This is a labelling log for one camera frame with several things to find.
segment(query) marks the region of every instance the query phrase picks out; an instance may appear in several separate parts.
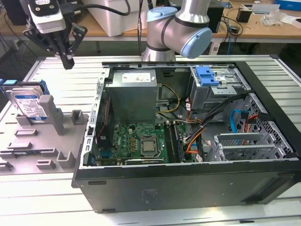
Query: gray plastic block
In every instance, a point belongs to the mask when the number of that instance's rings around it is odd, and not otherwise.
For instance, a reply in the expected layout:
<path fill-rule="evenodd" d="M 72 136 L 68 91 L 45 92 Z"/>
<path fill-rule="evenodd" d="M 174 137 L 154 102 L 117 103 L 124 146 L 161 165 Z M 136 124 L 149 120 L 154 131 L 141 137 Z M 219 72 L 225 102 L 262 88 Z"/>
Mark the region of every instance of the gray plastic block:
<path fill-rule="evenodd" d="M 21 116 L 21 115 L 17 114 L 16 120 L 18 121 L 18 123 L 22 127 L 23 126 L 31 126 L 32 125 L 32 123 L 29 121 L 29 119 L 26 116 Z"/>
<path fill-rule="evenodd" d="M 71 120 L 74 125 L 85 125 L 86 124 L 84 114 L 81 110 L 73 110 L 71 112 L 70 117 L 71 117 Z"/>
<path fill-rule="evenodd" d="M 55 163 L 51 159 L 38 160 L 36 166 L 40 170 L 55 169 L 55 167 L 56 167 Z"/>
<path fill-rule="evenodd" d="M 2 159 L 12 159 L 12 158 L 15 159 L 16 155 L 13 154 L 12 152 L 5 152 L 5 153 L 0 152 L 0 157 Z"/>
<path fill-rule="evenodd" d="M 49 148 L 49 151 L 42 151 L 41 155 L 43 157 L 57 156 L 58 155 L 58 151 L 57 151 L 56 148 Z"/>
<path fill-rule="evenodd" d="M 13 150 L 22 150 L 22 149 L 30 149 L 32 144 L 30 142 L 24 142 L 24 143 L 9 143 L 7 146 L 7 149 L 13 149 Z"/>
<path fill-rule="evenodd" d="M 36 129 L 17 129 L 15 131 L 16 137 L 30 137 L 30 136 L 36 136 L 37 135 Z"/>
<path fill-rule="evenodd" d="M 53 96 L 51 95 L 42 95 L 39 99 L 39 105 L 43 107 L 50 124 L 54 126 L 57 134 L 62 136 L 64 134 L 64 126 L 61 121 L 62 116 L 59 113 L 62 111 L 58 111 L 53 100 Z"/>
<path fill-rule="evenodd" d="M 68 153 L 67 158 L 65 158 L 62 152 L 59 152 L 56 161 L 62 168 L 72 168 L 75 165 L 75 158 L 71 151 Z"/>
<path fill-rule="evenodd" d="M 13 165 L 10 164 L 8 161 L 0 162 L 0 171 L 11 171 L 12 168 L 13 168 Z"/>
<path fill-rule="evenodd" d="M 85 122 L 88 121 L 88 115 L 84 114 Z M 9 161 L 14 167 L 11 171 L 0 171 L 1 175 L 12 174 L 35 174 L 35 173 L 69 173 L 74 168 L 62 168 L 56 161 L 58 152 L 62 152 L 65 157 L 69 151 L 76 158 L 83 143 L 86 124 L 73 125 L 70 114 L 64 115 L 64 135 L 59 136 L 53 125 L 50 123 L 35 123 L 32 126 L 22 128 L 19 124 L 7 124 L 9 130 L 6 132 L 5 140 L 0 142 L 0 157 Z M 23 129 L 36 129 L 36 136 L 16 137 L 15 131 Z M 32 144 L 31 149 L 12 150 L 7 149 L 9 143 L 26 143 Z M 37 160 L 52 160 L 55 169 L 40 170 L 36 164 Z"/>
<path fill-rule="evenodd" d="M 61 123 L 64 123 L 64 114 L 61 108 L 57 108 L 58 119 Z"/>

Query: blue hard drive label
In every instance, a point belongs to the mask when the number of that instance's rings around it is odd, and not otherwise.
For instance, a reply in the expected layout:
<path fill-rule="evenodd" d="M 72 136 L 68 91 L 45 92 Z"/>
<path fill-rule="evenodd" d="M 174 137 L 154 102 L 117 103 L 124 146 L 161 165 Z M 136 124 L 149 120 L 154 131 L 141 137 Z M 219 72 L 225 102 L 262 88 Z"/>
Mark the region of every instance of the blue hard drive label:
<path fill-rule="evenodd" d="M 16 95 L 16 102 L 21 111 L 31 120 L 45 120 L 47 115 L 39 105 L 39 97 L 36 95 Z"/>

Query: cpu socket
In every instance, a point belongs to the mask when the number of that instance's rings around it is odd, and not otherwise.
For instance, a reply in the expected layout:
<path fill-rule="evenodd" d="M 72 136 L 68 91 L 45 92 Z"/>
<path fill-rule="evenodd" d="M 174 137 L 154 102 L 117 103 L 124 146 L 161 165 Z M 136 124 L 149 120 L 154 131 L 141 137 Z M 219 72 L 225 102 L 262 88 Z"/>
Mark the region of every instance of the cpu socket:
<path fill-rule="evenodd" d="M 157 137 L 140 137 L 140 152 L 144 157 L 155 157 L 158 154 Z"/>

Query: sticker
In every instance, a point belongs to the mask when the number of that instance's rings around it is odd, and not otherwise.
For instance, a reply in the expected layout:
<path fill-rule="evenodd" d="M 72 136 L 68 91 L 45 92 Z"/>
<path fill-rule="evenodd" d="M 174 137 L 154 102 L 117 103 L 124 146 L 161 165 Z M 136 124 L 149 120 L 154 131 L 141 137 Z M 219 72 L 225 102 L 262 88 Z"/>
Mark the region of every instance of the sticker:
<path fill-rule="evenodd" d="M 197 159 L 198 162 L 202 162 L 203 161 L 202 157 L 199 156 L 199 154 L 197 154 L 196 159 Z"/>
<path fill-rule="evenodd" d="M 203 147 L 209 147 L 211 146 L 211 141 L 210 140 L 206 140 L 205 144 L 202 145 Z"/>
<path fill-rule="evenodd" d="M 22 154 L 27 154 L 26 152 L 14 152 L 14 154 L 22 155 Z"/>
<path fill-rule="evenodd" d="M 122 82 L 151 82 L 150 73 L 124 73 Z"/>
<path fill-rule="evenodd" d="M 190 104 L 189 104 L 189 103 L 186 103 L 186 110 L 187 110 L 187 111 L 191 111 L 191 108 L 190 108 Z"/>
<path fill-rule="evenodd" d="M 36 4 L 39 6 L 47 5 L 50 3 L 50 0 L 35 0 Z"/>
<path fill-rule="evenodd" d="M 36 95 L 16 95 L 15 98 L 20 109 L 28 118 L 32 120 L 47 118 L 44 109 L 38 104 L 39 98 Z"/>

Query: wooden desk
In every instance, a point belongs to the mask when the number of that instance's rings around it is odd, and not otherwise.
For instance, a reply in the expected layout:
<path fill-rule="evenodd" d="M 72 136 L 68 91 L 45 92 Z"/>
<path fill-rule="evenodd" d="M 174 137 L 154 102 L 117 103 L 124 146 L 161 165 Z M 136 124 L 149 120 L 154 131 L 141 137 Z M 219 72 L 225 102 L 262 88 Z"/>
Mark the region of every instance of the wooden desk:
<path fill-rule="evenodd" d="M 232 9 L 239 8 L 243 2 L 231 1 L 233 6 Z M 232 9 L 224 9 L 224 15 Z M 301 12 L 282 10 L 288 15 L 292 16 L 301 16 Z M 228 17 L 236 20 L 238 10 L 233 10 L 229 12 Z M 8 40 L 17 40 L 17 38 L 12 34 L 10 29 L 5 23 L 3 18 L 4 13 L 0 15 L 0 32 L 5 39 Z M 260 19 L 262 16 L 257 16 L 251 14 L 250 20 L 248 23 L 241 23 L 244 32 L 237 39 L 237 42 L 273 42 L 273 43 L 301 43 L 301 29 L 297 29 L 290 24 L 283 23 L 282 26 L 264 26 L 260 23 Z M 108 41 L 108 40 L 120 40 L 120 41 L 136 41 L 137 40 L 137 31 L 128 31 L 124 32 L 121 36 L 108 37 L 101 26 L 96 22 L 96 20 L 91 16 L 90 13 L 86 13 L 81 18 L 80 25 L 87 27 L 88 33 L 84 40 L 90 41 Z M 20 36 L 21 39 L 26 39 L 23 36 L 23 31 L 25 30 L 25 26 L 13 26 L 14 32 Z M 146 29 L 142 32 L 142 40 L 146 40 Z M 222 40 L 226 37 L 227 29 L 224 23 L 221 23 L 219 27 L 219 31 L 213 34 L 211 46 L 211 54 L 217 54 L 218 48 Z"/>

